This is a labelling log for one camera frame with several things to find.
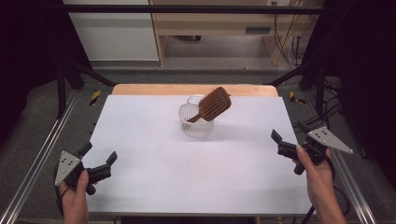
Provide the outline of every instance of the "brown brush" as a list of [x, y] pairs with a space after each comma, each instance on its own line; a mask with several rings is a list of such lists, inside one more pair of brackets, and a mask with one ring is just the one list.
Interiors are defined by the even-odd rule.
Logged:
[[198, 103], [198, 114], [187, 121], [195, 123], [199, 118], [210, 121], [226, 111], [230, 106], [230, 94], [224, 88], [217, 87]]

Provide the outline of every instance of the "human hand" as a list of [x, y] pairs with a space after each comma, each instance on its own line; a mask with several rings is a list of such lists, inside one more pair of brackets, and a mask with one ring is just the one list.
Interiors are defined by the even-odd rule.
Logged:
[[76, 189], [72, 189], [62, 182], [59, 191], [63, 195], [64, 224], [86, 224], [88, 222], [88, 205], [85, 189], [88, 186], [89, 175], [82, 171]]
[[[332, 169], [326, 161], [315, 165], [308, 153], [301, 146], [297, 146], [297, 156], [302, 163], [308, 186], [308, 197], [317, 210], [320, 223], [347, 223], [341, 208], [335, 198], [332, 184]], [[326, 155], [330, 158], [331, 152], [326, 149]]]

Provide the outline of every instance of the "white table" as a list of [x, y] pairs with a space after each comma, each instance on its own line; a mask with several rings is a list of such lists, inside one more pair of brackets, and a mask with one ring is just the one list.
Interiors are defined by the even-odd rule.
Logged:
[[278, 216], [311, 206], [305, 176], [277, 155], [271, 131], [296, 143], [280, 97], [235, 96], [213, 132], [181, 131], [189, 95], [110, 95], [92, 135], [86, 167], [119, 158], [88, 197], [90, 212], [114, 216]]

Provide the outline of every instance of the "gray floor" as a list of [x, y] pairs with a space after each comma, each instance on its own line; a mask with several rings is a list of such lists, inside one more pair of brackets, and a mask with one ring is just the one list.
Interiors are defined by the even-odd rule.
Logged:
[[[224, 36], [203, 36], [201, 42], [192, 37], [176, 36], [169, 40], [167, 59], [164, 67], [152, 63], [130, 63], [131, 69], [120, 69], [98, 66], [98, 73], [111, 80], [122, 83], [249, 83], [262, 84], [274, 80], [290, 70], [290, 65], [279, 67], [270, 65], [267, 52], [262, 50], [263, 44], [258, 37], [241, 39]], [[52, 149], [26, 203], [21, 209], [19, 218], [52, 218], [60, 219], [55, 205], [55, 194], [52, 186], [52, 171], [62, 150], [74, 152], [90, 140], [90, 132], [98, 120], [106, 96], [112, 88], [106, 87], [96, 80], [83, 76], [86, 86], [78, 92], [76, 105], [57, 142]], [[307, 120], [313, 117], [308, 105], [291, 103], [290, 91], [294, 91], [298, 99], [304, 99], [294, 78], [277, 87], [279, 95], [284, 98], [290, 114], [290, 121]], [[92, 94], [101, 90], [102, 94], [96, 105], [89, 105]], [[57, 95], [54, 82], [32, 90], [28, 104], [21, 114], [19, 123], [0, 150], [0, 211], [7, 208], [17, 192], [19, 185], [28, 173], [35, 156], [43, 145], [57, 114]], [[347, 120], [342, 114], [331, 118], [331, 130], [356, 153], [344, 156], [361, 191], [370, 205], [378, 223], [396, 223], [396, 192], [382, 174], [375, 161], [365, 160], [359, 153], [359, 142], [350, 130]], [[303, 135], [297, 133], [299, 140]], [[335, 185], [343, 188], [337, 178]], [[340, 197], [339, 203], [345, 208]], [[285, 223], [291, 223], [292, 217], [283, 217]], [[349, 223], [359, 223], [353, 207], [346, 216]], [[92, 216], [92, 220], [112, 220], [112, 217]], [[266, 217], [265, 223], [277, 223], [277, 217]]]

